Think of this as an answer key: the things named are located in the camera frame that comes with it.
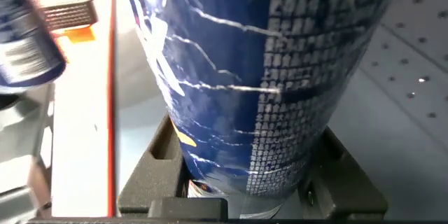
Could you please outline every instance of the yellow graphic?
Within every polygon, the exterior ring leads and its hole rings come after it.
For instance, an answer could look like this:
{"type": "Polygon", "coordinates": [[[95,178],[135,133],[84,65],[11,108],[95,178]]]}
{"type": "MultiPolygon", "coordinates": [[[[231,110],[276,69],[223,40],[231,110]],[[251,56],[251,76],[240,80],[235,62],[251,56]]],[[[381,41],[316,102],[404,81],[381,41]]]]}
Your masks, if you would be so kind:
{"type": "Polygon", "coordinates": [[[179,140],[181,140],[182,143],[188,144],[189,146],[193,146],[193,147],[197,146],[196,143],[193,141],[193,139],[191,139],[186,134],[178,131],[176,126],[174,125],[174,123],[173,123],[173,128],[174,128],[174,131],[176,131],[177,137],[179,138],[179,140]]]}

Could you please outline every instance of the black plastic holder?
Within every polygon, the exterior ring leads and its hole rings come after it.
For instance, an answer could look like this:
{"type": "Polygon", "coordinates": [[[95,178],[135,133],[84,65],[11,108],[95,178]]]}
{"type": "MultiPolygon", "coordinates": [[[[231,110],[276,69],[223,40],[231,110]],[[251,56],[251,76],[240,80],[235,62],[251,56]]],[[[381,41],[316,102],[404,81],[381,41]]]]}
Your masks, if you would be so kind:
{"type": "Polygon", "coordinates": [[[225,199],[187,198],[188,170],[179,140],[166,115],[118,197],[121,218],[34,219],[29,224],[128,223],[328,223],[380,221],[387,210],[384,196],[326,129],[306,182],[299,188],[303,220],[228,219],[225,199]]]}

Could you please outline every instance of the perforated metal panel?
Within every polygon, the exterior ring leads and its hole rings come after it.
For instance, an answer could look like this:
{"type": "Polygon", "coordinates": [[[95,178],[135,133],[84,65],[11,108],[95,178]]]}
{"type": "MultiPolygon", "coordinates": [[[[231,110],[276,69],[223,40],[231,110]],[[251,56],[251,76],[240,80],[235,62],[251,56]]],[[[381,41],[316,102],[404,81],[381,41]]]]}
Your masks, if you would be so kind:
{"type": "Polygon", "coordinates": [[[392,0],[330,127],[387,219],[448,219],[447,0],[392,0]]]}

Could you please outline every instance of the red edge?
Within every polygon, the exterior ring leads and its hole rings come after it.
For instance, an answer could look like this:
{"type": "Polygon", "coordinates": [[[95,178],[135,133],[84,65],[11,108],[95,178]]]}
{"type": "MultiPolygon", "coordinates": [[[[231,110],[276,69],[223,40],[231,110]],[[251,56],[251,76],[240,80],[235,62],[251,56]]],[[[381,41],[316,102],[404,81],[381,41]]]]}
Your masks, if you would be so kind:
{"type": "Polygon", "coordinates": [[[108,209],[107,216],[116,215],[116,185],[115,185],[115,31],[116,31],[116,0],[111,4],[111,29],[109,34],[109,61],[107,83],[107,128],[108,128],[108,209]]]}

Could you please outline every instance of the blue can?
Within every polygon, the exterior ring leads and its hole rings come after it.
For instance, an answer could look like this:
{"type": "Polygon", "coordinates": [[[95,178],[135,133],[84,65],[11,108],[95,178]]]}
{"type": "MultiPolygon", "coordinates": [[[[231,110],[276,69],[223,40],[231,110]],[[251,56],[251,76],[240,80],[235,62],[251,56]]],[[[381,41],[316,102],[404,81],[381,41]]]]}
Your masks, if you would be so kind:
{"type": "Polygon", "coordinates": [[[0,0],[0,94],[49,83],[65,59],[31,0],[0,0]]]}
{"type": "Polygon", "coordinates": [[[129,1],[192,195],[233,218],[270,218],[296,190],[389,2],[129,1]]]}

